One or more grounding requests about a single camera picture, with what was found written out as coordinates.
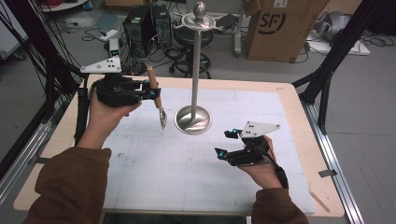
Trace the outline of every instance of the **human hand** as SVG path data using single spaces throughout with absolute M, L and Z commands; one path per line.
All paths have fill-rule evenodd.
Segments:
M 78 147 L 101 149 L 108 136 L 119 125 L 123 117 L 136 110 L 142 103 L 111 107 L 98 100 L 96 91 L 93 91 L 90 104 L 90 118 L 87 129 L 78 142 Z
M 272 139 L 267 136 L 264 136 L 264 138 L 267 140 L 268 146 L 270 147 L 268 154 L 274 159 L 274 161 L 276 161 Z M 254 182 L 263 189 L 282 188 L 282 185 L 276 176 L 275 166 L 268 160 L 252 165 L 238 166 L 238 168 L 250 175 Z

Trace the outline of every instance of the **brown sleeve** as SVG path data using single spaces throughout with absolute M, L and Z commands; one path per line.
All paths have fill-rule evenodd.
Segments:
M 305 214 L 291 201 L 288 189 L 262 189 L 256 193 L 253 224 L 307 224 Z
M 24 223 L 99 223 L 110 149 L 70 147 L 50 159 L 35 184 L 40 197 Z

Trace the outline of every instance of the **person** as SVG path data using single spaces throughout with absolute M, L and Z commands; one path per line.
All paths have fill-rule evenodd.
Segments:
M 102 149 L 107 137 L 137 105 L 109 107 L 93 92 L 87 129 L 75 147 L 54 156 L 42 168 L 35 191 L 40 196 L 23 223 L 100 222 L 106 194 L 111 149 Z M 271 150 L 272 140 L 266 137 Z M 262 187 L 252 208 L 252 223 L 308 223 L 304 213 L 283 189 L 271 163 L 241 166 Z

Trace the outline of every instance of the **sf logo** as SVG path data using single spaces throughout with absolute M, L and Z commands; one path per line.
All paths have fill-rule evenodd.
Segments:
M 262 14 L 262 24 L 260 24 L 259 34 L 273 35 L 282 28 L 285 23 L 286 14 Z

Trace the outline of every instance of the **round metal base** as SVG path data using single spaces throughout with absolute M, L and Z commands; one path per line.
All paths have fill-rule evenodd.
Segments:
M 212 125 L 212 116 L 201 106 L 196 106 L 195 118 L 191 118 L 191 105 L 179 109 L 175 115 L 176 127 L 186 134 L 200 134 L 206 132 Z

